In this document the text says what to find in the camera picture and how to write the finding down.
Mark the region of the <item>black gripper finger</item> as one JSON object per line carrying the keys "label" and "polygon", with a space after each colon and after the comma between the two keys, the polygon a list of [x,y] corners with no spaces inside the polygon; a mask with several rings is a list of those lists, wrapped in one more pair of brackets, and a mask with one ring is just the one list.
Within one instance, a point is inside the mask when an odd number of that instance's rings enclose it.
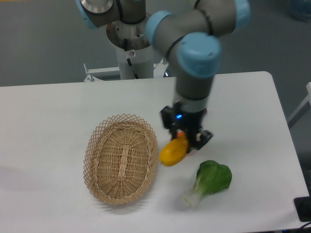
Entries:
{"label": "black gripper finger", "polygon": [[200,150],[213,137],[213,133],[208,130],[190,131],[188,133],[188,153],[193,150]]}
{"label": "black gripper finger", "polygon": [[163,126],[165,129],[169,130],[171,135],[171,140],[177,138],[177,133],[180,131],[180,124],[177,116],[180,114],[180,106],[174,105],[165,106],[161,111],[160,115],[162,118]]}

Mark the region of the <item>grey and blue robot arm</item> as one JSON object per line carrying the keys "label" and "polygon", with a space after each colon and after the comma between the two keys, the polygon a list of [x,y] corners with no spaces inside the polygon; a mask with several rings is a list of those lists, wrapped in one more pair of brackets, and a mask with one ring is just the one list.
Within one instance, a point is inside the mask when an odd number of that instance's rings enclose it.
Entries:
{"label": "grey and blue robot arm", "polygon": [[122,79],[153,77],[155,50],[168,61],[176,83],[173,106],[161,110],[163,125],[172,139],[185,133],[187,151],[201,149],[212,138],[202,120],[220,68],[219,37],[249,22],[249,2],[198,0],[180,16],[165,10],[150,15],[143,0],[78,0],[76,5],[88,27],[106,27]]}

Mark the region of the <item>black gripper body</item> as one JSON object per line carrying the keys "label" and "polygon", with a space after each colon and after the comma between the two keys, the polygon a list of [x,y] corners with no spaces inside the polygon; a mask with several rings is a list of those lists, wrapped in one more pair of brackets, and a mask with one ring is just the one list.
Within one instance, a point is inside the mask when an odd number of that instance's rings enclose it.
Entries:
{"label": "black gripper body", "polygon": [[180,101],[176,102],[174,105],[180,106],[180,114],[177,116],[177,119],[179,120],[180,130],[186,134],[188,140],[188,133],[190,131],[198,132],[202,130],[202,120],[207,113],[207,109],[204,108],[199,112],[192,113],[182,110],[183,105]]}

